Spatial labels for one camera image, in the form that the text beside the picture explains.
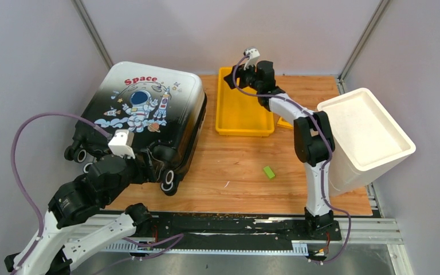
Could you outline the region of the black white space suitcase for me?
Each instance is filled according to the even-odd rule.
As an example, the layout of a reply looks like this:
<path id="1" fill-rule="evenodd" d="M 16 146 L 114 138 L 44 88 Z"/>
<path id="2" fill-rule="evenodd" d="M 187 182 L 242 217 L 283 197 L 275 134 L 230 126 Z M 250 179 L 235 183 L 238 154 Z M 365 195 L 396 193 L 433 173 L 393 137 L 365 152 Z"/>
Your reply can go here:
<path id="1" fill-rule="evenodd" d="M 201 79 L 189 72 L 123 61 L 115 64 L 75 125 L 66 160 L 110 153 L 107 140 L 89 126 L 133 134 L 143 182 L 158 182 L 168 196 L 186 176 L 206 114 Z"/>

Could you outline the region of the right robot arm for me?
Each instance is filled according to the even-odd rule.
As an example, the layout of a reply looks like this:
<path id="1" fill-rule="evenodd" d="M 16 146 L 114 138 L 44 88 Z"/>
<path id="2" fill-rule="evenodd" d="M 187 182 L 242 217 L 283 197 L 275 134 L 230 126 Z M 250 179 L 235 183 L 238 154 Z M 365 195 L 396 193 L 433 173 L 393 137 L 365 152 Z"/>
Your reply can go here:
<path id="1" fill-rule="evenodd" d="M 328 115 L 314 112 L 295 102 L 275 80 L 273 63 L 260 61 L 252 64 L 247 57 L 233 66 L 225 82 L 240 92 L 254 89 L 259 105 L 273 112 L 293 126 L 294 151 L 304 164 L 308 186 L 304 231 L 311 239 L 319 239 L 333 224 L 333 208 L 328 195 L 329 164 L 335 150 Z"/>

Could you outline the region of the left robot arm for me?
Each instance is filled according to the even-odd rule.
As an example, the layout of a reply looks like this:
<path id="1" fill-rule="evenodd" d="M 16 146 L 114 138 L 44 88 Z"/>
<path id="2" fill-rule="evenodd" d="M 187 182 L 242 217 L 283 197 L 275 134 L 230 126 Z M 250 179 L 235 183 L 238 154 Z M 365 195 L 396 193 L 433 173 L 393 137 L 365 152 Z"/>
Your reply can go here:
<path id="1" fill-rule="evenodd" d="M 139 165 L 132 158 L 106 155 L 93 163 L 86 174 L 58 189 L 48 204 L 43 229 L 24 251 L 6 256 L 7 271 L 10 274 L 71 274 L 105 246 L 134 234 L 149 235 L 152 215 L 145 205 L 137 203 L 102 228 L 70 241 L 81 224 L 142 177 Z"/>

